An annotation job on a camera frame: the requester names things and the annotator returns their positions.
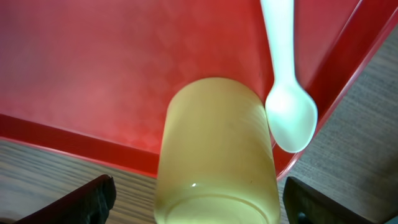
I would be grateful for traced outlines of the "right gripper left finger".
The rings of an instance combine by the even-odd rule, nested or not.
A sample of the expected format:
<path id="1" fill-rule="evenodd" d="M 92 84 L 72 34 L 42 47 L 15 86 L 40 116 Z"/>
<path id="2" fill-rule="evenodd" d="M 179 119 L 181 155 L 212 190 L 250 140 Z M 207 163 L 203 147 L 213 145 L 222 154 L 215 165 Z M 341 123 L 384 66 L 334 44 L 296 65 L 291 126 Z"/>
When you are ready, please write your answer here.
<path id="1" fill-rule="evenodd" d="M 17 224 L 104 224 L 116 201 L 116 187 L 110 175 L 101 175 Z"/>

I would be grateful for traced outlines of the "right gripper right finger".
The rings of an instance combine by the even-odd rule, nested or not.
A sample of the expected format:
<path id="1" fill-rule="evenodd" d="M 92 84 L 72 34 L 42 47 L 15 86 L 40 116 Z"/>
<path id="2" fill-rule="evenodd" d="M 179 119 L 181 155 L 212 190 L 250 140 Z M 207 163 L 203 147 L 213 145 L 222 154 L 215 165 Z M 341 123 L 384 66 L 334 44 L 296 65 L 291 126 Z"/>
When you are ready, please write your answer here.
<path id="1" fill-rule="evenodd" d="M 283 203 L 290 223 L 372 224 L 372 221 L 352 212 L 296 177 L 287 178 Z"/>

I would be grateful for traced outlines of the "white plastic spoon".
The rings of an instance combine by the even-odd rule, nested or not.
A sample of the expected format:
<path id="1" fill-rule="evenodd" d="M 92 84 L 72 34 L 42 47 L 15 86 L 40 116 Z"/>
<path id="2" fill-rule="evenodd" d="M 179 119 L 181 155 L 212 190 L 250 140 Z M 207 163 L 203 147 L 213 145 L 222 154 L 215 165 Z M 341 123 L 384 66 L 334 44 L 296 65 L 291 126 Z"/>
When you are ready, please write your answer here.
<path id="1" fill-rule="evenodd" d="M 304 150 L 315 133 L 318 109 L 295 76 L 294 0 L 261 0 L 274 84 L 266 98 L 269 128 L 285 152 Z"/>

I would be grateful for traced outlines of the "yellow plastic cup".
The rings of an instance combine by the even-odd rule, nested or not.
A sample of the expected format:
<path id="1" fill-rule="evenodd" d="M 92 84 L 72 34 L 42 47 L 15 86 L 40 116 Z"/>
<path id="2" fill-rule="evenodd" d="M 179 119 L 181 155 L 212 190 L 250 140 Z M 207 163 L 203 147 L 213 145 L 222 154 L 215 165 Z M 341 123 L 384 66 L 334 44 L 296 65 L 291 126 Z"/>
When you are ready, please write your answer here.
<path id="1" fill-rule="evenodd" d="M 279 223 L 266 112 L 247 86 L 205 78 L 167 109 L 155 193 L 157 223 Z"/>

